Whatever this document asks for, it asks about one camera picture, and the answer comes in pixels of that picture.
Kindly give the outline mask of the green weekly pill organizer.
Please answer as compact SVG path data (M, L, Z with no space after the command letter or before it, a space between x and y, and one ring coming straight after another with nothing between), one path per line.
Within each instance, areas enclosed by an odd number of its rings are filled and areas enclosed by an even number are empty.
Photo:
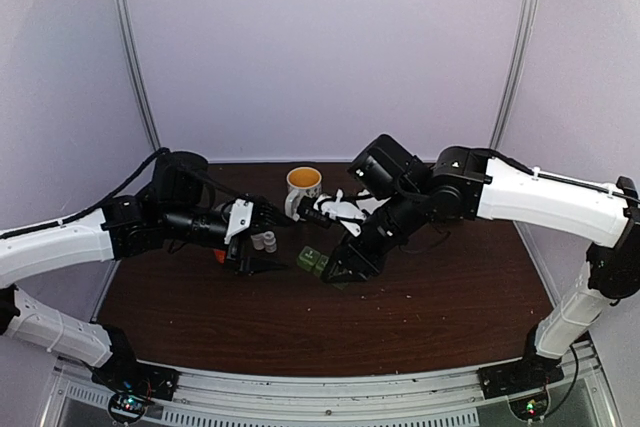
M318 280L321 280L321 275L328 265L328 261L328 256L310 246L304 246L296 256L296 265L311 273Z

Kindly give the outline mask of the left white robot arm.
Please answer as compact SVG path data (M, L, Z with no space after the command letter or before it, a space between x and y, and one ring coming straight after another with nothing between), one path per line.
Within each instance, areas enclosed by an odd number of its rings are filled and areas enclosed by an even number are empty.
M95 204L2 232L1 332L82 362L121 390L133 391L143 383L144 371L122 330L43 305L18 282L75 265L131 258L169 241L220 250L246 273L243 241L292 223L266 198L213 180L202 156L160 148Z

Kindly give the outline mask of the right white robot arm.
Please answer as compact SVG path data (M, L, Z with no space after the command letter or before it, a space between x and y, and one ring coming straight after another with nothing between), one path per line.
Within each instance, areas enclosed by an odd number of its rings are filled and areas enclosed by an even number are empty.
M347 233L321 278L364 282L379 275L387 254L428 223L509 220L589 240L586 260L560 304L530 331L513 366L519 387L535 387L602 311L639 290L639 198L627 177L594 183L529 168L488 148L453 146L428 166L388 134L356 157L349 174L379 205L364 213L337 194L314 207Z

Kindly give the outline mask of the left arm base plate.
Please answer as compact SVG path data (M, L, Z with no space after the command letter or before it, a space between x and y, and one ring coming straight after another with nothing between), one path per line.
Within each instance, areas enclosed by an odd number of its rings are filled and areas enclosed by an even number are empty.
M145 401L171 401L179 380L175 369L141 363L133 373L116 374L105 369L89 368L92 381L118 394L127 394Z

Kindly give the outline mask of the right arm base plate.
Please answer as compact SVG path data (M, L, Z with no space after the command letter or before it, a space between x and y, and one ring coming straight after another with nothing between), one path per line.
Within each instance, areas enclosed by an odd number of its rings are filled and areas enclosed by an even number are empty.
M521 361L481 368L478 376L486 400L542 389L564 379L559 366L545 368Z

